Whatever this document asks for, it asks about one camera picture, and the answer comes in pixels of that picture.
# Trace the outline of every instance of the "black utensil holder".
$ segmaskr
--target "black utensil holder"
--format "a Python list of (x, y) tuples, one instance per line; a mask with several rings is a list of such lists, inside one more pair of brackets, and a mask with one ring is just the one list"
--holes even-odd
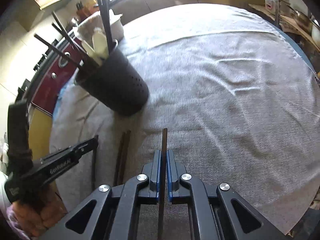
[(75, 81), (113, 111), (129, 116), (146, 103), (149, 89), (119, 50), (118, 42), (114, 41), (113, 44), (113, 50), (101, 67), (92, 74), (79, 70)]

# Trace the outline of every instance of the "metal pole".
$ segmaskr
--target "metal pole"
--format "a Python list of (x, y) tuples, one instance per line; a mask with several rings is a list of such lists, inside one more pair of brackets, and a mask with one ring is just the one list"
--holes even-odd
[(276, 15), (275, 15), (275, 26), (277, 28), (280, 28), (280, 1), (281, 0), (276, 0)]

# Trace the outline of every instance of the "white tablecloth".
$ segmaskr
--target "white tablecloth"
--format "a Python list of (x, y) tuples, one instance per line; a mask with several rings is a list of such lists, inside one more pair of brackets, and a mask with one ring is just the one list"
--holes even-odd
[[(283, 233), (320, 184), (315, 73), (266, 21), (243, 9), (181, 5), (138, 18), (119, 47), (149, 86), (142, 111), (121, 117), (72, 81), (50, 149), (99, 134), (97, 184), (112, 184), (121, 133), (131, 130), (125, 179), (161, 148), (205, 183), (228, 182)], [(57, 179), (70, 210), (91, 191), (91, 154)], [(157, 207), (143, 207), (138, 239), (156, 238)], [(188, 239), (186, 206), (165, 206), (164, 238)]]

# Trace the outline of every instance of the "white wall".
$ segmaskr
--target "white wall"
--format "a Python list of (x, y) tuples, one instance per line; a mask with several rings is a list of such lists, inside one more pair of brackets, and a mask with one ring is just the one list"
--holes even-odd
[[(76, 16), (76, 3), (79, 1), (71, 0), (56, 12), (64, 26)], [(8, 106), (15, 101), (18, 87), (25, 79), (31, 81), (35, 74), (34, 66), (48, 49), (33, 35), (37, 33), (49, 43), (61, 39), (51, 26), (53, 22), (53, 17), (49, 16), (27, 32), (19, 22), (13, 21), (0, 35), (0, 138), (7, 129)]]

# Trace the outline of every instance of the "wooden chopstick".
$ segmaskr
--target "wooden chopstick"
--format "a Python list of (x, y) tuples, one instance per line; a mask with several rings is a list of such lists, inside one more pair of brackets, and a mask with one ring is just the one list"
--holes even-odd
[(45, 44), (46, 46), (48, 46), (50, 49), (52, 49), (55, 53), (58, 53), (62, 58), (64, 58), (67, 61), (71, 61), (73, 64), (75, 64), (80, 70), (83, 70), (85, 72), (87, 72), (79, 63), (77, 63), (73, 58), (68, 57), (67, 55), (65, 55), (63, 52), (61, 52), (60, 50), (58, 50), (56, 47), (54, 47), (53, 45), (51, 45), (49, 42), (45, 41), (44, 39), (42, 39), (38, 34), (35, 34), (34, 37), (36, 39), (38, 39), (39, 41), (41, 41), (43, 44)]
[(121, 137), (118, 156), (117, 156), (117, 162), (116, 162), (115, 176), (113, 180), (113, 186), (118, 186), (123, 184), (124, 170), (125, 170), (125, 165), (127, 161), (128, 147), (130, 142), (130, 134), (131, 134), (131, 131), (128, 130), (127, 132), (124, 132)]

